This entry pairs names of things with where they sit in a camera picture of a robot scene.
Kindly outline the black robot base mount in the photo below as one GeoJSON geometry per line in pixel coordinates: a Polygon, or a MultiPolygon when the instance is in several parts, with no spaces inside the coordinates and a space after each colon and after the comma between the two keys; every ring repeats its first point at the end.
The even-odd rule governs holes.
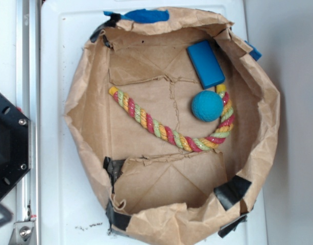
{"type": "Polygon", "coordinates": [[[0,200],[29,170],[29,119],[0,93],[0,200]]]}

